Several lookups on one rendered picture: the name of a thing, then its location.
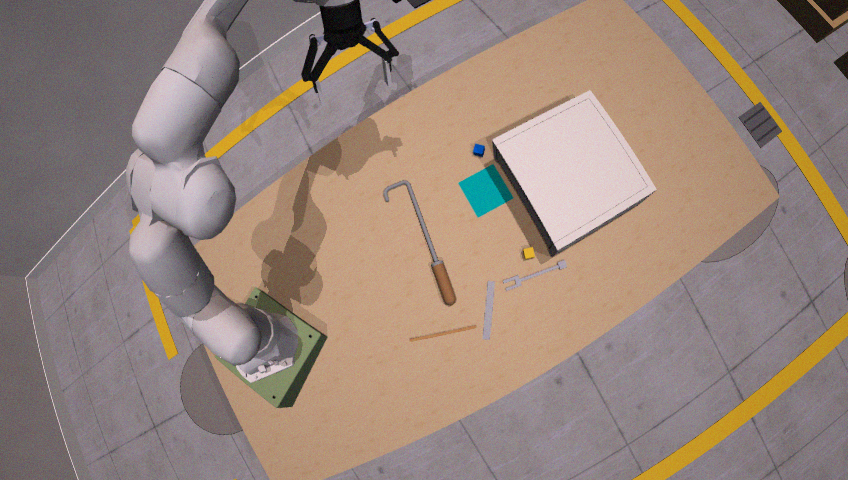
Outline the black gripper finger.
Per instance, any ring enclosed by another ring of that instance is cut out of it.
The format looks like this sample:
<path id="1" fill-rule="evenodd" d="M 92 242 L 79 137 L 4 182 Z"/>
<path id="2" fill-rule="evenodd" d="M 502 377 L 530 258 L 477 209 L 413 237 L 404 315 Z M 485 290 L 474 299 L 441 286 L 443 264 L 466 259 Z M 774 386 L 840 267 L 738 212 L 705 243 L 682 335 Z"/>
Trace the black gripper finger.
<path id="1" fill-rule="evenodd" d="M 342 36 L 338 36 L 332 46 L 327 43 L 324 52 L 322 53 L 321 57 L 319 58 L 318 62 L 316 63 L 315 67 L 312 70 L 318 46 L 320 46 L 320 44 L 323 40 L 324 40 L 324 34 L 316 35 L 316 36 L 314 34 L 311 34 L 309 36 L 310 46 L 309 46 L 309 49 L 308 49 L 308 53 L 307 53 L 306 60 L 305 60 L 305 63 L 304 63 L 304 67 L 303 67 L 302 74 L 301 74 L 304 82 L 312 81 L 313 86 L 314 86 L 314 90 L 319 95 L 319 100 L 320 100 L 322 107 L 325 106 L 325 103 L 324 103 L 322 90 L 321 90 L 321 86 L 320 86 L 320 82 L 319 82 L 318 78 L 320 77 L 321 73 L 323 72 L 324 68 L 328 64 L 329 60 L 335 54 L 335 52 L 337 51 L 339 46 L 342 44 L 344 39 L 343 39 Z M 312 70 L 312 72 L 311 72 L 311 70 Z"/>
<path id="2" fill-rule="evenodd" d="M 372 18 L 369 22 L 364 23 L 364 25 L 366 26 L 366 29 L 370 29 L 370 31 L 375 31 L 375 33 L 378 35 L 378 37 L 382 40 L 382 42 L 389 49 L 387 52 L 385 50 L 383 50 L 382 48 L 380 48 L 379 46 L 377 46 L 372 41 L 370 41 L 369 39 L 367 39 L 365 36 L 360 37 L 356 33 L 352 32 L 352 33 L 350 33 L 350 38 L 383 58 L 382 64 L 383 64 L 383 71 L 384 71 L 384 79 L 385 79 L 387 86 L 391 87 L 392 86 L 391 74 L 390 74 L 390 72 L 392 70 L 391 61 L 392 61 L 392 57 L 399 55 L 399 52 L 396 50 L 396 48 L 393 46 L 393 44 L 388 40 L 388 38 L 385 36 L 385 34 L 381 31 L 380 24 L 375 18 Z"/>

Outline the teal square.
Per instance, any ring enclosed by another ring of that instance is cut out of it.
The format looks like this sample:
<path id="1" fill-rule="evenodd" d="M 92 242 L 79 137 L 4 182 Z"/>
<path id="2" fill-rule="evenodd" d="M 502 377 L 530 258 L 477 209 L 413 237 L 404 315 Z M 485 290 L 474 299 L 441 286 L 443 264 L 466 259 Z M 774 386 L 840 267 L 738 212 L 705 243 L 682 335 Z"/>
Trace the teal square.
<path id="1" fill-rule="evenodd" d="M 459 185 L 478 218 L 513 199 L 494 164 L 464 179 Z"/>

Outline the grey wrench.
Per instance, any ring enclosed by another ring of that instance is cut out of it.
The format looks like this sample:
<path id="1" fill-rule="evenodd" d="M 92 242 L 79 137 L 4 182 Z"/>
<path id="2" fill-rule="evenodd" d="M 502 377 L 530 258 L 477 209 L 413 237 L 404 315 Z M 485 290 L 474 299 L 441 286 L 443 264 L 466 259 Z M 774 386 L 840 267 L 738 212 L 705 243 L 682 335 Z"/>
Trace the grey wrench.
<path id="1" fill-rule="evenodd" d="M 538 275 L 544 274 L 544 273 L 546 273 L 546 272 L 552 271 L 552 270 L 557 269 L 557 268 L 559 268 L 559 269 L 561 270 L 561 269 L 564 269 L 564 268 L 566 268 L 566 267 L 567 267 L 566 262 L 565 262 L 565 260 L 563 260 L 563 261 L 558 262 L 558 265 L 553 266 L 553 267 L 551 267 L 551 268 L 548 268 L 548 269 L 545 269 L 545 270 L 543 270 L 543 271 L 540 271 L 540 272 L 534 273 L 534 274 L 532 274 L 532 275 L 529 275 L 529 276 L 523 277 L 523 278 L 521 278 L 521 279 L 519 279 L 519 275 L 517 275 L 517 276 L 515 276 L 515 277 L 512 277 L 512 278 L 506 279 L 506 280 L 505 280 L 505 282 L 507 283 L 507 282 L 510 282 L 510 281 L 512 281 L 512 280 L 515 280 L 516 285 L 513 285 L 513 286 L 508 287 L 508 290 L 511 290 L 511 289 L 516 288 L 516 287 L 522 286 L 522 285 L 521 285 L 521 282 L 522 282 L 522 281 L 524 281 L 524 280 L 527 280 L 527 279 L 533 278 L 533 277 L 535 277 L 535 276 L 538 276 Z"/>

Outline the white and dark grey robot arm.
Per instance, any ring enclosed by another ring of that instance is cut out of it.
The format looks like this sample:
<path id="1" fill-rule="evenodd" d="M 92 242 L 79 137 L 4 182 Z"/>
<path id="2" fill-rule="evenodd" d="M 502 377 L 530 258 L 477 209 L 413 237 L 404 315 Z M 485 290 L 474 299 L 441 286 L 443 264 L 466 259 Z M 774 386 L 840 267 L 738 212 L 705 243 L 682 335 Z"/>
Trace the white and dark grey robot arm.
<path id="1" fill-rule="evenodd" d="M 128 252 L 141 279 L 253 383 L 294 366 L 298 330 L 287 316 L 235 303 L 216 285 L 213 292 L 214 276 L 188 237 L 212 239 L 233 217 L 235 187 L 217 156 L 205 157 L 203 141 L 239 81 L 226 33 L 247 2 L 204 0 L 183 31 L 132 124 L 138 149 L 126 184 L 140 217 Z"/>

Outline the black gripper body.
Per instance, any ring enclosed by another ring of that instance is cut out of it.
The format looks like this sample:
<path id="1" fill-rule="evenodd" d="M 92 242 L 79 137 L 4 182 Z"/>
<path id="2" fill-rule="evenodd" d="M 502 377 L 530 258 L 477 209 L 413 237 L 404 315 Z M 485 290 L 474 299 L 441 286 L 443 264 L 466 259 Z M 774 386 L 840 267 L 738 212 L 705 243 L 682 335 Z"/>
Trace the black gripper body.
<path id="1" fill-rule="evenodd" d="M 338 50 L 355 47 L 358 42 L 350 38 L 350 33 L 354 32 L 362 37 L 366 31 L 366 26 L 362 21 L 360 1 L 354 0 L 352 3 L 341 7 L 319 7 L 324 26 L 324 40 L 332 46 L 337 37 L 342 36 L 344 40 Z M 341 31 L 342 29 L 348 30 Z"/>

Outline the wooden tool handle with metal rod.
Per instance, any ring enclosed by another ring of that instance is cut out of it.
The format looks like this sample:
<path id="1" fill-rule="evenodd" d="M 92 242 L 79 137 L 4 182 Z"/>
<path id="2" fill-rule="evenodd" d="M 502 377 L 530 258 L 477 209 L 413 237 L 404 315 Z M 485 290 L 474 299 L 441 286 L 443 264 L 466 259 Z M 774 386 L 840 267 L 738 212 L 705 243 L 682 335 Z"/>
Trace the wooden tool handle with metal rod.
<path id="1" fill-rule="evenodd" d="M 415 210 L 416 210 L 417 216 L 418 216 L 418 218 L 419 218 L 419 221 L 420 221 L 420 224 L 421 224 L 422 230 L 423 230 L 423 232 L 424 232 L 424 235 L 425 235 L 426 241 L 427 241 L 427 243 L 428 243 L 428 246 L 429 246 L 430 252 L 431 252 L 431 254 L 432 254 L 432 257 L 433 257 L 434 263 L 432 263 L 432 264 L 431 264 L 431 267 L 432 267 L 432 269 L 433 269 L 433 272 L 434 272 L 435 278 L 436 278 L 436 280 L 437 280 L 437 283 L 438 283 L 439 289 L 440 289 L 440 291 L 441 291 L 441 294 L 442 294 L 443 300 L 444 300 L 445 304 L 447 304 L 447 305 L 453 305 L 453 304 L 455 304 L 455 302 L 456 302 L 456 296 L 455 296 L 454 290 L 453 290 L 453 288 L 452 288 L 452 285 L 451 285 L 450 279 L 449 279 L 449 277 L 448 277 L 448 274 L 447 274 L 446 268 L 445 268 L 445 266 L 444 266 L 443 260 L 438 261 L 437 255 L 436 255 L 436 253 L 435 253 L 435 250 L 434 250 L 433 244 L 432 244 L 432 242 L 431 242 L 431 239 L 430 239 L 429 233 L 428 233 L 428 231 L 427 231 L 427 228 L 426 228 L 425 222 L 424 222 L 423 217 L 422 217 L 422 214 L 421 214 L 421 212 L 420 212 L 420 209 L 419 209 L 418 203 L 417 203 L 417 201 L 416 201 L 416 198 L 415 198 L 414 192 L 413 192 L 413 190 L 412 190 L 411 184 L 410 184 L 408 181 L 406 181 L 406 180 L 402 180 L 402 181 L 400 181 L 400 182 L 397 182 L 397 183 L 395 183 L 395 184 L 392 184 L 392 185 L 390 185 L 390 186 L 386 187 L 386 188 L 385 188 L 385 190 L 384 190 L 384 192 L 383 192 L 383 195 L 384 195 L 385 201 L 386 201 L 386 202 L 389 202 L 389 197 L 388 197 L 388 191 L 389 191 L 389 190 L 391 190 L 391 189 L 393 189 L 393 188 L 396 188 L 396 187 L 398 187 L 398 186 L 401 186 L 401 185 L 403 185 L 403 184 L 405 184 L 405 185 L 407 186 L 407 188 L 408 188 L 408 191 L 409 191 L 409 194 L 410 194 L 410 196 L 411 196 L 411 199 L 412 199 L 413 205 L 414 205 L 414 207 L 415 207 Z"/>

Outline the grey flat bar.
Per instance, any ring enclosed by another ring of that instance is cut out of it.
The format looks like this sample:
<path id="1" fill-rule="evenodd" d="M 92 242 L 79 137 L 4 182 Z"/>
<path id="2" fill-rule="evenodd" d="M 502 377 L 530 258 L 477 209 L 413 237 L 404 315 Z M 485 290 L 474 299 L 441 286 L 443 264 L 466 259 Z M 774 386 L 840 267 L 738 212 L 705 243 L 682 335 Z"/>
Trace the grey flat bar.
<path id="1" fill-rule="evenodd" d="M 488 283 L 487 283 L 487 295 L 486 295 L 486 307 L 485 307 L 485 318 L 484 318 L 484 328 L 483 328 L 483 338 L 482 338 L 482 339 L 486 339 L 486 340 L 490 340 L 492 312 L 493 312 L 493 300 L 494 300 L 494 289 L 495 289 L 495 281 L 488 281 Z"/>

